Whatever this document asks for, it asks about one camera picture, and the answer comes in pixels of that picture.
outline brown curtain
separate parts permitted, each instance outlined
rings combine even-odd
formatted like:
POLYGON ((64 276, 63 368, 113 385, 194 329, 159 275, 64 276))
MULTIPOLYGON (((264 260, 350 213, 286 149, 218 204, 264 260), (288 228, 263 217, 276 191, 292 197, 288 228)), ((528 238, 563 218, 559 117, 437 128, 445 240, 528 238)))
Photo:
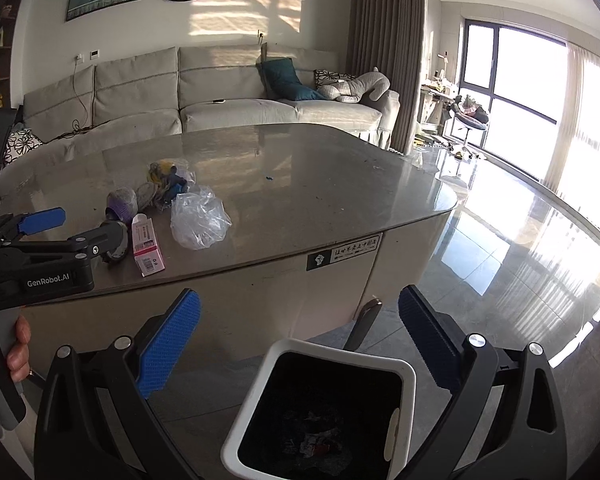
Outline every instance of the brown curtain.
POLYGON ((427 0, 352 0, 347 71, 375 66, 400 94, 391 147, 408 152, 420 96, 420 63, 427 0))

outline screw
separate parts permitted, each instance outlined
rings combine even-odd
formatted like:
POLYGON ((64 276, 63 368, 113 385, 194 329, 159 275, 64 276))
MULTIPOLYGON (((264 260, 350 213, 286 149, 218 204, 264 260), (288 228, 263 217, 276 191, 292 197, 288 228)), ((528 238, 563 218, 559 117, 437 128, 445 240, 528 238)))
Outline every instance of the screw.
POLYGON ((126 335, 123 335, 122 337, 116 339, 116 342, 113 343, 113 346, 115 346, 118 350, 124 350, 131 346, 131 339, 129 339, 126 335))
POLYGON ((486 341, 480 334, 471 334, 469 336, 469 343, 476 348, 481 348, 485 345, 486 341))
POLYGON ((56 352, 56 355, 59 358, 64 359, 65 357, 68 357, 70 353, 71 353, 71 347, 69 347, 69 346, 61 346, 58 349, 58 352, 56 352))
POLYGON ((529 345, 529 351, 533 355, 542 355, 542 352, 544 352, 544 350, 542 349, 542 347, 538 343, 531 343, 529 345))

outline desk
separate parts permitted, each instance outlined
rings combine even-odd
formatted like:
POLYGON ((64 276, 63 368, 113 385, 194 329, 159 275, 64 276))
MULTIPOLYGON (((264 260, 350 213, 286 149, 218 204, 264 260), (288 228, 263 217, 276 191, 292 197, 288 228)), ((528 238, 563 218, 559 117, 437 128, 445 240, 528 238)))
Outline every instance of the desk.
POLYGON ((89 351, 135 334, 185 287, 200 295, 203 314, 180 371, 327 332, 372 298, 390 303, 417 283, 456 206, 447 185, 395 153, 328 126, 269 124, 161 137, 36 168, 0 208, 62 206, 65 225, 43 236, 67 238, 102 221, 110 190, 137 187, 148 164, 167 157, 187 160, 223 200, 233 222, 225 240, 186 250, 171 235, 170 211, 149 212, 166 270, 143 278, 132 258, 112 267, 94 260, 91 292, 26 309, 35 370, 46 373, 63 344, 89 351), (317 252, 369 238, 373 251, 307 270, 317 252))
POLYGON ((442 134, 442 111, 445 103, 452 103, 453 97, 434 90, 427 85, 420 87, 420 105, 418 108, 418 122, 423 130, 442 134))

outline trash can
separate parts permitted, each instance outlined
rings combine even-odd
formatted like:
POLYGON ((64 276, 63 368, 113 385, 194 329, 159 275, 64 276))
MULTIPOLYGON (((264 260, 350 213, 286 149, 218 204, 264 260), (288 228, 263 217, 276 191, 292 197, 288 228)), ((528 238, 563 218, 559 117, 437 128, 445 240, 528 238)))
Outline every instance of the trash can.
POLYGON ((392 480, 409 452, 405 361, 283 339, 267 353, 222 447, 246 480, 392 480))

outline teal pillow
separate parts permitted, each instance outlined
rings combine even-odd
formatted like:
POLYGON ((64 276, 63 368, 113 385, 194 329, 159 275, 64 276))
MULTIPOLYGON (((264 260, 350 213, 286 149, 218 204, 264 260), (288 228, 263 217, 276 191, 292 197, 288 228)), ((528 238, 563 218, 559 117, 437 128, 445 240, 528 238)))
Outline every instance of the teal pillow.
POLYGON ((294 62, 288 57, 264 61, 260 65, 267 85, 283 99, 290 101, 324 100, 318 92, 298 79, 294 62))

